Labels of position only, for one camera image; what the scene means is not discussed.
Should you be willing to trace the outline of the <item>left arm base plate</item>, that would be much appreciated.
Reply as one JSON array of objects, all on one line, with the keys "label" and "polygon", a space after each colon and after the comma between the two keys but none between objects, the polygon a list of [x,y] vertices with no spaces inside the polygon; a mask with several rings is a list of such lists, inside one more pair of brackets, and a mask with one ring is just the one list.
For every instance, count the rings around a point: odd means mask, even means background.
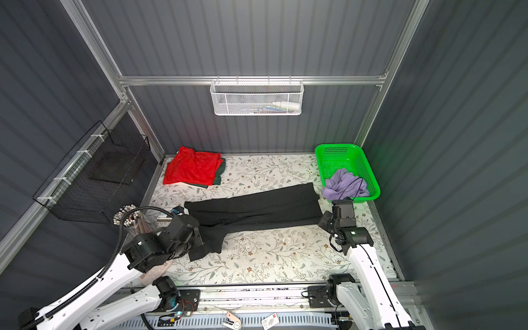
[{"label": "left arm base plate", "polygon": [[182,315],[195,312],[201,297],[200,290],[176,290],[164,299],[163,310]]}]

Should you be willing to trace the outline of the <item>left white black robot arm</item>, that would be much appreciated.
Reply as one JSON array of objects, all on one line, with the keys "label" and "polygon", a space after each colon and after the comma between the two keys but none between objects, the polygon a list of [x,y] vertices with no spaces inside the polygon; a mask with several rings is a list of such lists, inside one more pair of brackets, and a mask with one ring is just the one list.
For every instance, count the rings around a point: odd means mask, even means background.
[{"label": "left white black robot arm", "polygon": [[183,257],[200,241],[199,221],[187,214],[176,215],[161,232],[138,235],[119,247],[109,264],[57,301],[21,313],[19,328],[111,329],[149,312],[182,316],[185,302],[167,276],[118,301],[106,301],[153,268]]}]

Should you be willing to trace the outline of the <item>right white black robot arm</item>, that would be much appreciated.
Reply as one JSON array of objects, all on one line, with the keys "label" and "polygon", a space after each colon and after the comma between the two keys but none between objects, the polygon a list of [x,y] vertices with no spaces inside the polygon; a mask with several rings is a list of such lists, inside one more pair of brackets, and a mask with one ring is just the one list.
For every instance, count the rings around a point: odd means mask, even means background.
[{"label": "right white black robot arm", "polygon": [[318,224],[329,233],[329,246],[343,254],[356,270],[333,274],[327,280],[329,302],[342,305],[359,329],[424,329],[414,321],[393,291],[378,260],[369,231],[356,224],[351,199],[332,202]]}]

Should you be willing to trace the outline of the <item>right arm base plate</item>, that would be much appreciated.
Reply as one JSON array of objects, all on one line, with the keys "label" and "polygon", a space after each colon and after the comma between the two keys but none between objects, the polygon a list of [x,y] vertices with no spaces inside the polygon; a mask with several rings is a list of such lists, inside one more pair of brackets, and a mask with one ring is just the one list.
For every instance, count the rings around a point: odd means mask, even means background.
[{"label": "right arm base plate", "polygon": [[312,309],[340,306],[335,285],[313,285],[301,293]]}]

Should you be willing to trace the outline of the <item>black t shirt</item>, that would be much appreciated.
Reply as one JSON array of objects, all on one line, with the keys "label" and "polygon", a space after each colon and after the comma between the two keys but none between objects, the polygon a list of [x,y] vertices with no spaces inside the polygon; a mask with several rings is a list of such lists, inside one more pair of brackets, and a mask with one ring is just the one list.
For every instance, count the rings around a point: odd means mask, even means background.
[{"label": "black t shirt", "polygon": [[186,202],[189,215],[199,221],[203,245],[188,255],[197,261],[221,253],[226,235],[317,224],[323,213],[312,183],[238,197]]}]

